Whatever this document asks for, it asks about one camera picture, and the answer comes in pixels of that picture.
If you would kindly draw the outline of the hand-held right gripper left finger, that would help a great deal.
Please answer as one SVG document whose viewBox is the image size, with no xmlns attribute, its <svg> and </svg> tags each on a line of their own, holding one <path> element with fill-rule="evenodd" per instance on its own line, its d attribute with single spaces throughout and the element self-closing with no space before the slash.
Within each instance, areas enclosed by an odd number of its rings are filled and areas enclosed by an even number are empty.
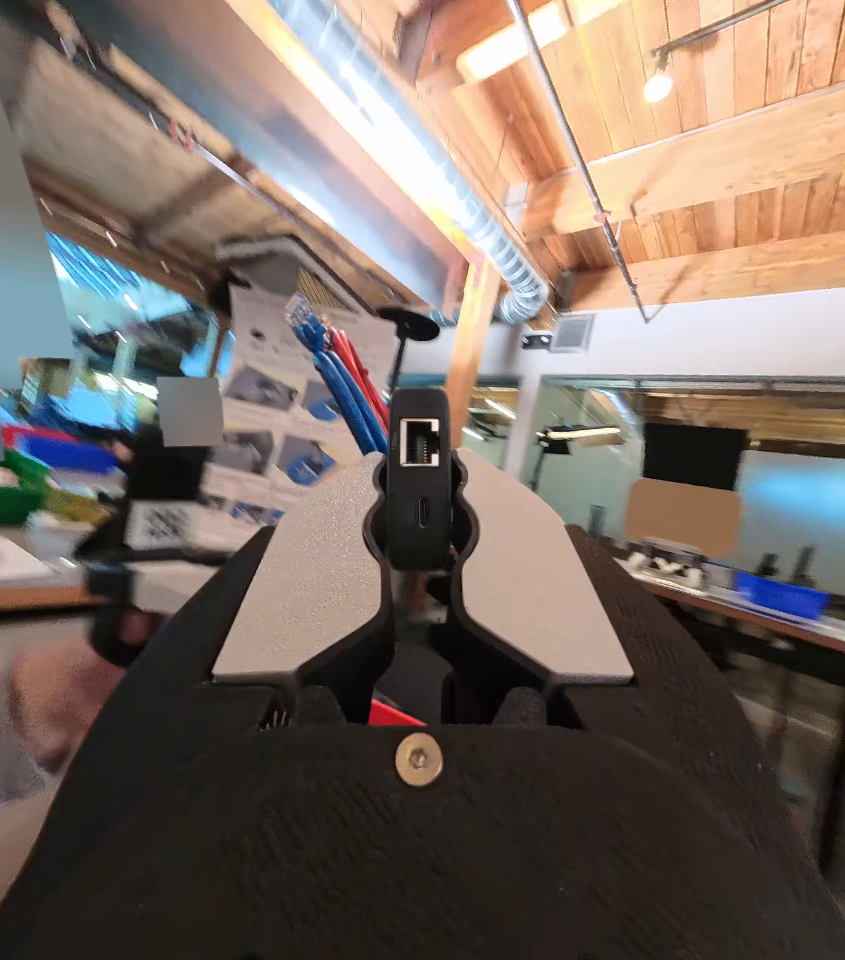
<svg viewBox="0 0 845 960">
<path fill-rule="evenodd" d="M 303 685 L 384 629 L 389 574 L 368 523 L 383 455 L 369 453 L 288 510 L 212 667 L 220 684 Z"/>
</svg>

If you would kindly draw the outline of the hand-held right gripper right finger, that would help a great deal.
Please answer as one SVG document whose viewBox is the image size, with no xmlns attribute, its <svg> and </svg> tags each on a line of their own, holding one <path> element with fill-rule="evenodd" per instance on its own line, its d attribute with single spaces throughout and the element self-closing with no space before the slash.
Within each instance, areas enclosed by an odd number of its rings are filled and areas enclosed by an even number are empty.
<svg viewBox="0 0 845 960">
<path fill-rule="evenodd" d="M 468 522 L 450 611 L 474 645 L 536 685 L 627 685 L 634 668 L 560 515 L 473 450 L 456 454 Z"/>
</svg>

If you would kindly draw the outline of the black ethernet adapter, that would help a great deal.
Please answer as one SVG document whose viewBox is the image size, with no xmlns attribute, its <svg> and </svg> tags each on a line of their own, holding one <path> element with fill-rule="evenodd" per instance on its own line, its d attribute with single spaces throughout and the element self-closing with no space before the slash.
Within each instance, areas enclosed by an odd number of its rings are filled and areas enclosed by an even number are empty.
<svg viewBox="0 0 845 960">
<path fill-rule="evenodd" d="M 390 402 L 386 522 L 391 566 L 442 568 L 451 554 L 450 404 L 435 388 L 398 388 Z"/>
</svg>

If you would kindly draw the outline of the person's left hand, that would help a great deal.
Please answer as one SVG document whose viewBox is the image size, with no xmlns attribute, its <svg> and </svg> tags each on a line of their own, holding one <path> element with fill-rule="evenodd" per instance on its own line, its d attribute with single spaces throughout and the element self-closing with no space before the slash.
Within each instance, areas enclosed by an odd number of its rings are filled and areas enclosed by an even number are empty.
<svg viewBox="0 0 845 960">
<path fill-rule="evenodd" d="M 144 648 L 164 621 L 136 608 L 122 614 L 113 658 L 99 653 L 90 633 L 18 649 L 9 672 L 10 714 L 38 765 L 55 771 L 65 764 L 125 675 L 129 650 Z"/>
</svg>

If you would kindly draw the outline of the flat blue bin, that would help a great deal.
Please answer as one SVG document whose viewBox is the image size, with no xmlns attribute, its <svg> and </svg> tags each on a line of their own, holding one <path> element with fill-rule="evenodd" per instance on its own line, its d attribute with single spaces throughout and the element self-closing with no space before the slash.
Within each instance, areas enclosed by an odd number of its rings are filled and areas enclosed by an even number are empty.
<svg viewBox="0 0 845 960">
<path fill-rule="evenodd" d="M 15 448 L 37 460 L 52 472 L 107 475 L 120 469 L 114 453 L 103 446 L 33 430 L 15 434 Z"/>
</svg>

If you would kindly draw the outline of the small white devices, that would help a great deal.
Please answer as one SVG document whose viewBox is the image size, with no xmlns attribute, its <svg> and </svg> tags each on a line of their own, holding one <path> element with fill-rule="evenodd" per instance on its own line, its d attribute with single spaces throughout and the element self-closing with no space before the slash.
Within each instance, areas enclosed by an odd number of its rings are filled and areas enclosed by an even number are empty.
<svg viewBox="0 0 845 960">
<path fill-rule="evenodd" d="M 643 546 L 625 559 L 624 567 L 632 575 L 681 584 L 694 591 L 702 591 L 708 583 L 704 558 L 693 552 Z"/>
</svg>

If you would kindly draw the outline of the studio light on stand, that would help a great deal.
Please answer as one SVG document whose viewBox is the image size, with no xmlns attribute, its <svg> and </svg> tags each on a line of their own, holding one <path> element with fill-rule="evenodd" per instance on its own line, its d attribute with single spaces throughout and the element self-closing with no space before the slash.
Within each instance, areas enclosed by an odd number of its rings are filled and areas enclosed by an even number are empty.
<svg viewBox="0 0 845 960">
<path fill-rule="evenodd" d="M 539 491 L 542 473 L 549 457 L 573 454 L 573 447 L 600 448 L 623 446 L 625 438 L 619 426 L 584 426 L 560 424 L 544 427 L 535 433 L 537 447 L 536 465 L 528 486 L 534 493 Z"/>
</svg>

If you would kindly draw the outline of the black panel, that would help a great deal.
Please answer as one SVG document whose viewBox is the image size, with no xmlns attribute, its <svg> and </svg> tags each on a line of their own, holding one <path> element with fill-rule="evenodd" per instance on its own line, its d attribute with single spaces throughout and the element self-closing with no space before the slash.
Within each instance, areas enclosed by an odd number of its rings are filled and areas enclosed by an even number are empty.
<svg viewBox="0 0 845 960">
<path fill-rule="evenodd" d="M 745 430 L 648 422 L 641 476 L 654 481 L 735 491 L 749 449 Z"/>
</svg>

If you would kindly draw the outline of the small blue plastic bin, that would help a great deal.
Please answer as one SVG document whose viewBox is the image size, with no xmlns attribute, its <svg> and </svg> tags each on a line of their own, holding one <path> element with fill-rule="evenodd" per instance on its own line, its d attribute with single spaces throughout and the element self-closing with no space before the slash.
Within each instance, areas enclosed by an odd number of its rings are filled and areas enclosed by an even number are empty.
<svg viewBox="0 0 845 960">
<path fill-rule="evenodd" d="M 740 599 L 754 607 L 805 620 L 822 618 L 832 598 L 813 587 L 778 582 L 745 571 L 736 572 L 735 588 Z"/>
</svg>

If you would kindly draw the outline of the black round lamp on stand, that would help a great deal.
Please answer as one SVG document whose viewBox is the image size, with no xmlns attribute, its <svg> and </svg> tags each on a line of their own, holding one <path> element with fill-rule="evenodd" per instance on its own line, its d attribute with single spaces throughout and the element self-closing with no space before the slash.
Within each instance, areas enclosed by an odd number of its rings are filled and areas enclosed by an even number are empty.
<svg viewBox="0 0 845 960">
<path fill-rule="evenodd" d="M 429 315 L 401 306 L 381 306 L 376 310 L 381 320 L 393 325 L 396 349 L 389 374 L 388 393 L 396 390 L 405 359 L 405 350 L 409 342 L 427 343 L 440 336 L 441 327 Z"/>
</svg>

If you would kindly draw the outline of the long work table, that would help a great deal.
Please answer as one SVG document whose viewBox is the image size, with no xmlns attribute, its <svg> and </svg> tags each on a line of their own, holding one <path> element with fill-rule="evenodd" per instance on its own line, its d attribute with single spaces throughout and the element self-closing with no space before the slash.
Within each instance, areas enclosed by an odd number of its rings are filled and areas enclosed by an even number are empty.
<svg viewBox="0 0 845 960">
<path fill-rule="evenodd" d="M 631 570 L 627 562 L 616 558 L 615 562 L 632 579 L 641 582 L 645 589 L 659 599 L 705 610 L 732 621 L 748 623 L 772 632 L 779 637 L 799 640 L 845 655 L 845 621 L 823 616 L 810 620 L 775 610 L 756 606 L 739 599 L 731 590 L 721 587 L 713 591 L 698 591 L 684 588 L 678 582 L 670 582 L 652 574 Z"/>
</svg>

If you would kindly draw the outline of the metal ceiling pipe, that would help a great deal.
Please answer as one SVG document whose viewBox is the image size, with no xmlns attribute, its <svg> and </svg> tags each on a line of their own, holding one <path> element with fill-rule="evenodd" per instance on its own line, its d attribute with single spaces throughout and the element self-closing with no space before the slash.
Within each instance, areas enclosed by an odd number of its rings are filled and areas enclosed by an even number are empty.
<svg viewBox="0 0 845 960">
<path fill-rule="evenodd" d="M 506 1 L 505 5 L 512 18 L 513 25 L 515 26 L 526 46 L 527 56 L 536 72 L 536 78 L 538 79 L 544 96 L 549 103 L 550 110 L 557 123 L 565 147 L 570 154 L 574 168 L 583 181 L 584 191 L 589 198 L 593 209 L 594 220 L 597 222 L 597 225 L 607 242 L 612 259 L 629 291 L 632 302 L 643 323 L 647 326 L 654 319 L 655 315 L 650 314 L 647 311 L 637 284 L 634 281 L 629 266 L 627 265 L 627 262 L 623 256 L 617 235 L 611 228 L 609 211 L 604 207 L 601 201 L 597 191 L 597 186 L 579 147 L 579 143 L 573 132 L 569 118 L 564 111 L 562 102 L 556 89 L 556 85 L 543 56 L 542 49 L 536 40 L 535 33 L 529 21 L 529 16 L 520 1 Z"/>
</svg>

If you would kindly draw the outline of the ceiling spot light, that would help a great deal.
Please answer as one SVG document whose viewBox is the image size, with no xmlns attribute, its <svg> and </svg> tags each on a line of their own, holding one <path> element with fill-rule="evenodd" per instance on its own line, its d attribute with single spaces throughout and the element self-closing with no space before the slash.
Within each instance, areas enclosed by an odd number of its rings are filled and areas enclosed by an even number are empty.
<svg viewBox="0 0 845 960">
<path fill-rule="evenodd" d="M 669 45 L 661 46 L 653 53 L 653 69 L 643 88 L 644 100 L 650 105 L 665 101 L 673 90 L 673 78 L 669 73 L 671 53 Z"/>
</svg>

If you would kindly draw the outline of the ceiling light panel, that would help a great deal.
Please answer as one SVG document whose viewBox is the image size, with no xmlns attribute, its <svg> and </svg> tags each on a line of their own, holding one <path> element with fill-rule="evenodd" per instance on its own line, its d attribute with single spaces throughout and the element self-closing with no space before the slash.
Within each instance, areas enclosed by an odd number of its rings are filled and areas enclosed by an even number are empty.
<svg viewBox="0 0 845 960">
<path fill-rule="evenodd" d="M 573 26 L 566 2 L 551 1 L 527 13 L 530 31 L 539 48 L 559 41 Z M 479 83 L 527 57 L 529 47 L 515 25 L 509 25 L 464 50 L 455 67 L 464 84 Z"/>
</svg>

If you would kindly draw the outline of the wooden post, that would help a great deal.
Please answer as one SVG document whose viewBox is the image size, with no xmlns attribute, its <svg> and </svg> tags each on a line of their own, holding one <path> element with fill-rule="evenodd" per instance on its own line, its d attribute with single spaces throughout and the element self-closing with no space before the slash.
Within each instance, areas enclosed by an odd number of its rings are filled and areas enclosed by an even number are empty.
<svg viewBox="0 0 845 960">
<path fill-rule="evenodd" d="M 469 264 L 460 315 L 455 327 L 443 390 L 448 402 L 449 438 L 453 450 L 463 444 L 469 401 L 476 388 L 479 365 L 501 289 L 501 276 L 491 261 Z"/>
</svg>

